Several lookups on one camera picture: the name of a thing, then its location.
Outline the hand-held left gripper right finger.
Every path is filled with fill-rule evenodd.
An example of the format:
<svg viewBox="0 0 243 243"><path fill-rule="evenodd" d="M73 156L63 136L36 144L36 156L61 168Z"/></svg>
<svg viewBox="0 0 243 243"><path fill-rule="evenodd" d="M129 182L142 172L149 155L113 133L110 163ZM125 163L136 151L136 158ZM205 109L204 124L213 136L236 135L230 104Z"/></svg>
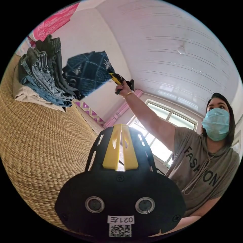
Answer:
<svg viewBox="0 0 243 243"><path fill-rule="evenodd" d="M125 170L134 170L138 168L138 161L135 154L133 142L128 125L121 125L121 134L123 142L123 159Z"/></svg>

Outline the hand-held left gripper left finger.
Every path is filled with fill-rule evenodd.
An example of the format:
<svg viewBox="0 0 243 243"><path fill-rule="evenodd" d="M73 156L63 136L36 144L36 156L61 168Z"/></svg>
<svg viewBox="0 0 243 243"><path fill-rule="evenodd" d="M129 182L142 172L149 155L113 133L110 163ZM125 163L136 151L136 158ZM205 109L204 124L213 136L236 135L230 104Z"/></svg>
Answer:
<svg viewBox="0 0 243 243"><path fill-rule="evenodd" d="M121 142L121 124L117 124L109 128L111 128L111 135L102 166L104 169L118 169Z"/></svg>

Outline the person's right hand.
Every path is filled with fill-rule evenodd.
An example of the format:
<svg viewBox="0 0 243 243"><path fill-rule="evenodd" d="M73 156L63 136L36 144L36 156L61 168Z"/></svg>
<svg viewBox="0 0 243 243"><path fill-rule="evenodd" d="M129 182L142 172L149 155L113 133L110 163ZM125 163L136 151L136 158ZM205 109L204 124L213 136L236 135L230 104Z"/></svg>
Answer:
<svg viewBox="0 0 243 243"><path fill-rule="evenodd" d="M123 85L117 85L115 94L125 98L127 95L132 94L132 91L129 86L124 83Z"/></svg>

